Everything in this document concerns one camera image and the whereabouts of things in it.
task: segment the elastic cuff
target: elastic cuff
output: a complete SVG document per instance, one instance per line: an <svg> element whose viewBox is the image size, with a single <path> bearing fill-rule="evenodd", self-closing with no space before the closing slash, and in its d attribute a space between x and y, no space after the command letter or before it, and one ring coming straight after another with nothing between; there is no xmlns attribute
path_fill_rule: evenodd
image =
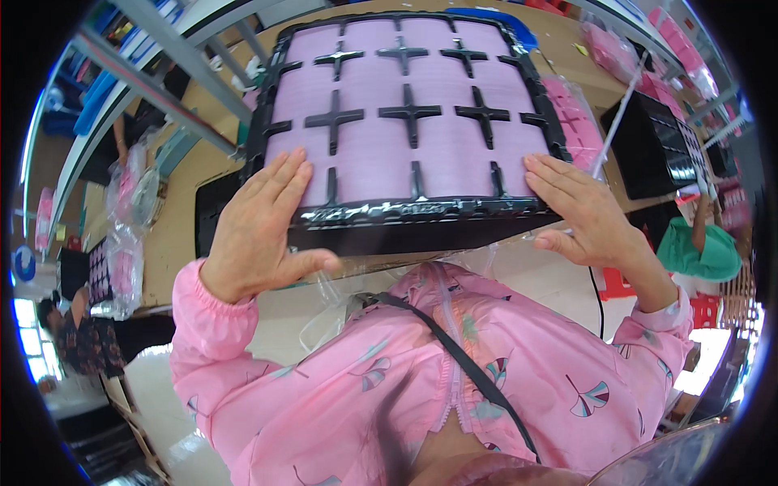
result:
<svg viewBox="0 0 778 486"><path fill-rule="evenodd" d="M640 301L635 304L632 311L632 318L646 329L658 332L675 329L681 326L689 318L691 304L686 291L676 285L678 289L678 300L656 312L645 313L640 310Z"/></svg>
<svg viewBox="0 0 778 486"><path fill-rule="evenodd" d="M254 305L256 297L243 297L241 300L234 304L229 304L217 299L207 288L202 284L200 280L200 268L205 263L205 258L200 258L187 265L186 271L193 271L192 280L194 281L194 294L198 297L203 306L207 309L214 311L215 313L222 314L224 316L234 317L242 316L246 313L246 310Z"/></svg>

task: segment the zipper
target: zipper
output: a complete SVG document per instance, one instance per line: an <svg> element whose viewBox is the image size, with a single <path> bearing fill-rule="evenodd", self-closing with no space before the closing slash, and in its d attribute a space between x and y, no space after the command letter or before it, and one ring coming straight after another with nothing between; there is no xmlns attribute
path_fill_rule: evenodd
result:
<svg viewBox="0 0 778 486"><path fill-rule="evenodd" d="M443 317L446 320L446 327L448 328L451 338L454 339L454 341L461 347L462 338L460 336L457 325L454 323L454 311L451 309L451 295L448 290L445 275L443 274L442 264L439 262L433 262L433 266L437 275L438 288L440 289L440 294L443 296ZM448 414L451 412L451 408L455 407L457 409L457 416L459 418L459 425L462 428L462 432L469 433L469 427L468 430L465 430L466 427L464 424L464 384L462 382L462 367L459 365L456 359L452 358L450 355L447 357L451 363L451 381L448 388L449 395L446 411L440 418L438 430L440 430L443 427L443 424L446 423Z"/></svg>

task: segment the blue sign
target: blue sign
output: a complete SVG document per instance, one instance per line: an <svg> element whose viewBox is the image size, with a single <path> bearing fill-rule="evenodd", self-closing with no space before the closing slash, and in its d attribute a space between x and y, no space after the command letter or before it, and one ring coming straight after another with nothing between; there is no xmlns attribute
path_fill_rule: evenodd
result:
<svg viewBox="0 0 778 486"><path fill-rule="evenodd" d="M35 276L35 253L27 245L21 245L13 252L13 271L21 281L30 281Z"/></svg>

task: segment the pink jacket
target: pink jacket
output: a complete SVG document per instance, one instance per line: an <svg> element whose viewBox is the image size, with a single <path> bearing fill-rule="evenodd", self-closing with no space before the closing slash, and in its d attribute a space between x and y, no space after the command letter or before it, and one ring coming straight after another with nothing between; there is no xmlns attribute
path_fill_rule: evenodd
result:
<svg viewBox="0 0 778 486"><path fill-rule="evenodd" d="M390 419L415 457L456 409L490 449L534 460L516 425L484 400L429 328L377 304L302 362L254 359L258 309L210 295L187 265L173 287L170 367L184 406L236 485L373 484L383 464L371 425L412 374ZM390 293L430 315L492 377L524 421L544 465L593 474L651 440L692 347L689 298L637 308L607 345L497 281L450 264L417 267Z"/></svg>

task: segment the dark patterned shirt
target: dark patterned shirt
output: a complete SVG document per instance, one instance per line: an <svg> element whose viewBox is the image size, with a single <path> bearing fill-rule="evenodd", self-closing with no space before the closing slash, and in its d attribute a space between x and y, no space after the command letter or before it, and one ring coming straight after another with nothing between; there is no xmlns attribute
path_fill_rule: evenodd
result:
<svg viewBox="0 0 778 486"><path fill-rule="evenodd" d="M65 325L57 332L60 359L82 375L104 373L108 378L124 375L127 365L116 342L114 321L84 316L76 329L72 312L65 314Z"/></svg>

